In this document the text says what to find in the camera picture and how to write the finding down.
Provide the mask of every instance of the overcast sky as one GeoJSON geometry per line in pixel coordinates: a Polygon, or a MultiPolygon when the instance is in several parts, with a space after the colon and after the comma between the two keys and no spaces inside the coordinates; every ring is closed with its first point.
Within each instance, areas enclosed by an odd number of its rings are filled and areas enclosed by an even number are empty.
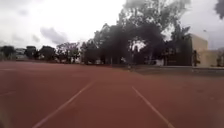
{"type": "MultiPolygon", "coordinates": [[[[0,45],[55,46],[92,38],[104,23],[115,24],[125,0],[0,0],[0,45]]],[[[224,46],[224,21],[217,0],[192,0],[181,21],[190,32],[224,46]]]]}

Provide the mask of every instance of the tree canopy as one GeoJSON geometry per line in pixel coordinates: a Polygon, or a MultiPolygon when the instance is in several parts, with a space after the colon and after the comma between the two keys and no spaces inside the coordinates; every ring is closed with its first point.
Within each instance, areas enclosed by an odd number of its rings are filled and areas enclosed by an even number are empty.
{"type": "Polygon", "coordinates": [[[224,0],[218,0],[215,10],[218,13],[220,19],[223,19],[224,18],[224,0]]]}

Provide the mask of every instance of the vegetation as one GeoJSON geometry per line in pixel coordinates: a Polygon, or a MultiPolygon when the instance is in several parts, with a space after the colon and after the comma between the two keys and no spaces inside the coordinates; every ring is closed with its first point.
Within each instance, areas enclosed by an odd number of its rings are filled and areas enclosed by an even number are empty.
{"type": "Polygon", "coordinates": [[[215,10],[219,14],[220,19],[223,19],[224,18],[224,0],[218,0],[215,10]]]}
{"type": "Polygon", "coordinates": [[[191,65],[190,28],[181,27],[179,21],[188,3],[189,0],[131,0],[124,5],[116,25],[105,23],[80,48],[79,43],[62,42],[56,49],[43,46],[39,51],[27,46],[25,54],[29,59],[67,63],[80,57],[85,64],[95,64],[97,60],[101,64],[151,64],[152,60],[163,59],[167,65],[191,65]],[[169,32],[172,36],[167,41],[164,33],[169,32]]]}

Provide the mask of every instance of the building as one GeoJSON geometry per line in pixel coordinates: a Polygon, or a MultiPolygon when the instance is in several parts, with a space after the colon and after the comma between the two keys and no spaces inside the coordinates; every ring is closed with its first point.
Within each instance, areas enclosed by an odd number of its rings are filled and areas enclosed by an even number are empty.
{"type": "Polygon", "coordinates": [[[217,50],[208,49],[208,41],[191,34],[192,50],[197,53],[198,64],[197,67],[216,67],[218,59],[217,50]]]}
{"type": "Polygon", "coordinates": [[[26,49],[24,48],[16,48],[15,49],[16,60],[26,60],[27,56],[25,55],[26,49]]]}

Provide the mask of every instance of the cloud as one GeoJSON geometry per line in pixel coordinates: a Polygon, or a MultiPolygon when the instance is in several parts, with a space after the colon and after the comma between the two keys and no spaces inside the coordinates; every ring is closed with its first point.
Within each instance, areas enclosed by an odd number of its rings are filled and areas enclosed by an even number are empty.
{"type": "Polygon", "coordinates": [[[18,14],[21,16],[27,16],[29,14],[29,12],[25,9],[19,10],[18,14]]]}
{"type": "Polygon", "coordinates": [[[41,28],[40,32],[45,38],[50,39],[55,44],[61,44],[68,41],[66,35],[57,32],[54,28],[41,28]]]}
{"type": "Polygon", "coordinates": [[[17,9],[31,2],[31,0],[0,0],[1,9],[17,9]]]}
{"type": "Polygon", "coordinates": [[[40,39],[39,39],[36,35],[33,35],[33,36],[32,36],[32,39],[33,39],[33,41],[35,41],[35,42],[40,42],[40,39]]]}
{"type": "Polygon", "coordinates": [[[18,42],[23,42],[23,41],[24,41],[23,38],[19,37],[19,36],[16,35],[16,34],[13,34],[13,35],[12,35],[12,40],[13,40],[13,41],[18,41],[18,42]]]}

